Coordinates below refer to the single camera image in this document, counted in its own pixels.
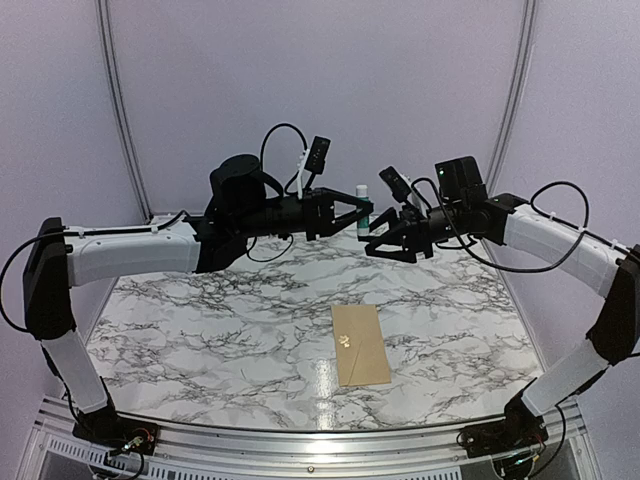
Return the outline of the white green glue stick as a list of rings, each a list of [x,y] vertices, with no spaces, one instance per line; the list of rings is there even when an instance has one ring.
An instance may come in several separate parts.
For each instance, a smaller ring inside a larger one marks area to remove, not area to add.
[[[366,184],[359,184],[356,186],[356,197],[363,202],[369,201],[368,186]],[[369,215],[365,212],[364,207],[358,208],[359,218],[357,220],[357,236],[366,237],[370,233],[369,229]]]

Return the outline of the brown kraft paper envelope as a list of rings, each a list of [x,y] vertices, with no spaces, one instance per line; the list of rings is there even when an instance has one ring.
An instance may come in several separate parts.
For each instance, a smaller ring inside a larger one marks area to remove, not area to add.
[[[375,305],[332,305],[341,387],[389,384],[391,371]]]

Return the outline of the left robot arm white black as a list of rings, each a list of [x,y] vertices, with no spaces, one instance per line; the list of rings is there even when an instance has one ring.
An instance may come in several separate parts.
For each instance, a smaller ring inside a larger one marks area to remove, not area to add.
[[[132,275],[222,271],[246,255],[251,238],[302,232],[313,241],[335,235],[372,211],[367,200],[317,188],[301,196],[246,199],[234,210],[215,200],[202,216],[180,213],[164,224],[83,229],[49,218],[28,244],[25,327],[68,388],[89,431],[106,445],[119,444],[126,423],[78,332],[72,288]]]

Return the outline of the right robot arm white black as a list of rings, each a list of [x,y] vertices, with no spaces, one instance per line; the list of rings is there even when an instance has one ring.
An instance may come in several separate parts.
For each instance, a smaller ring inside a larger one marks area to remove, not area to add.
[[[639,354],[639,250],[622,247],[536,209],[510,194],[481,202],[445,202],[426,213],[409,205],[388,210],[373,224],[386,230],[367,238],[372,257],[414,263],[432,256],[436,244],[453,240],[462,248],[468,235],[524,253],[542,266],[494,264],[517,276],[563,275],[594,296],[592,324],[562,357],[525,387],[506,408],[495,438],[515,448],[534,431],[534,420],[568,397],[588,389],[606,371]]]

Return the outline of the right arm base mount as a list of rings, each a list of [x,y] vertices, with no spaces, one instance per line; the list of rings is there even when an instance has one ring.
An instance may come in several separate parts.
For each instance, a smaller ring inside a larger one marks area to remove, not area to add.
[[[456,437],[456,443],[466,451],[469,458],[477,458],[541,446],[548,438],[544,424],[513,432],[507,429],[505,421],[494,421],[462,428]]]

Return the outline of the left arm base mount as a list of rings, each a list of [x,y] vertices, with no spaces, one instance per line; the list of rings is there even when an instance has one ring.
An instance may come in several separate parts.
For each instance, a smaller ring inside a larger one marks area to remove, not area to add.
[[[120,415],[115,408],[105,382],[106,406],[91,413],[76,409],[72,416],[75,423],[74,437],[109,448],[109,455],[141,453],[152,455],[160,433],[156,423]]]

